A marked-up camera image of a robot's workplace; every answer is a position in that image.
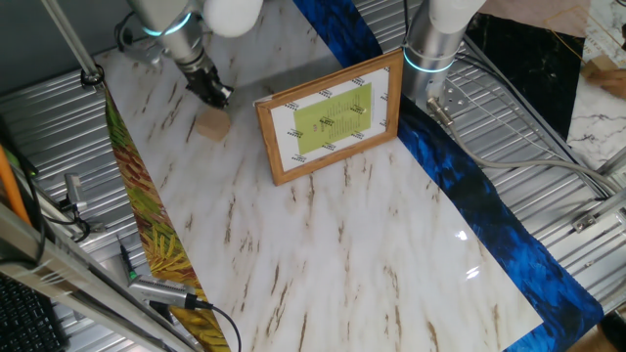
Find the person's hand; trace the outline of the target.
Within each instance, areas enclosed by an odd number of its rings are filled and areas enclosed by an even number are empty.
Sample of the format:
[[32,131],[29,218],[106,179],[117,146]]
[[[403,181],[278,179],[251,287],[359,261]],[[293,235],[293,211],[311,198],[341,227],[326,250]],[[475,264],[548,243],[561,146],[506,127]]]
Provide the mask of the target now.
[[591,73],[586,80],[591,85],[602,88],[616,98],[624,100],[626,97],[626,72],[624,69],[597,70]]

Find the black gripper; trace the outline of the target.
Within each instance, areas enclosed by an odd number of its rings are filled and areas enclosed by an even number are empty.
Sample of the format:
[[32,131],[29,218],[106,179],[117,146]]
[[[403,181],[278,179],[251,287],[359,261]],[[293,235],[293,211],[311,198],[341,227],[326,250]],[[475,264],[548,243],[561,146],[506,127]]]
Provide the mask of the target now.
[[217,69],[203,68],[184,73],[188,84],[187,89],[197,95],[203,102],[210,102],[215,108],[225,108],[235,89],[228,85],[221,85]]

